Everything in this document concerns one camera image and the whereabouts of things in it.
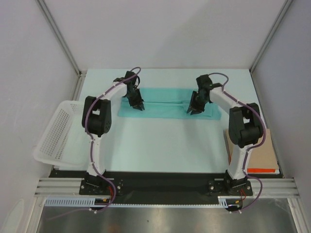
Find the teal green t shirt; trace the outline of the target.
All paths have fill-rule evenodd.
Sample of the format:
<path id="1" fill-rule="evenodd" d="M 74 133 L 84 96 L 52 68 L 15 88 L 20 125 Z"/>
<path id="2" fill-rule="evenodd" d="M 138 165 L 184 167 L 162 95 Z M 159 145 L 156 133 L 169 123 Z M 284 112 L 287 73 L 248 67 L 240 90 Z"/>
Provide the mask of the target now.
<path id="1" fill-rule="evenodd" d="M 119 117 L 167 118 L 167 119 L 206 119 L 220 120 L 222 113 L 218 105 L 208 103 L 205 111 L 190 115 L 187 113 L 193 90 L 183 88 L 141 88 L 144 110 L 136 110 L 129 105 L 127 98 L 121 99 Z"/>

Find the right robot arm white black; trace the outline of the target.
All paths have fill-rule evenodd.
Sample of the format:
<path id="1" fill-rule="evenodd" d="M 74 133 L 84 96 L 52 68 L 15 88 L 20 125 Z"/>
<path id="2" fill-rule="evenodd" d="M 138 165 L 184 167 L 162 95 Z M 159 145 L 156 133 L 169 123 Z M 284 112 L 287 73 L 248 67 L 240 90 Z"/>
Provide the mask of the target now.
<path id="1" fill-rule="evenodd" d="M 247 172 L 250 155 L 266 138 L 259 106 L 256 103 L 245 104 L 233 97 L 225 90 L 224 84 L 213 83 L 208 74 L 199 76 L 196 82 L 198 89 L 192 93 L 188 114 L 200 114 L 208 103 L 217 104 L 229 115 L 228 135 L 234 144 L 223 180 L 209 181 L 209 193 L 237 196 L 250 188 Z"/>

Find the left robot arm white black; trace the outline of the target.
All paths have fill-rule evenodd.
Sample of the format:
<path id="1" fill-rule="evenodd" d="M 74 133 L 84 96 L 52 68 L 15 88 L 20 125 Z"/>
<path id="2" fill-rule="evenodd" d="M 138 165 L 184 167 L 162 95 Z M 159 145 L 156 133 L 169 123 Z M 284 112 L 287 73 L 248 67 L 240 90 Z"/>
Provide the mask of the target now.
<path id="1" fill-rule="evenodd" d="M 104 176 L 105 168 L 100 165 L 100 144 L 112 126 L 112 99 L 127 98 L 130 107 L 144 111 L 143 99 L 138 88 L 141 68 L 135 67 L 125 73 L 124 77 L 116 78 L 111 87 L 98 97 L 88 96 L 84 102 L 82 126 L 90 137 L 90 162 L 85 181 L 97 194 L 107 189 L 113 197 L 116 186 Z"/>

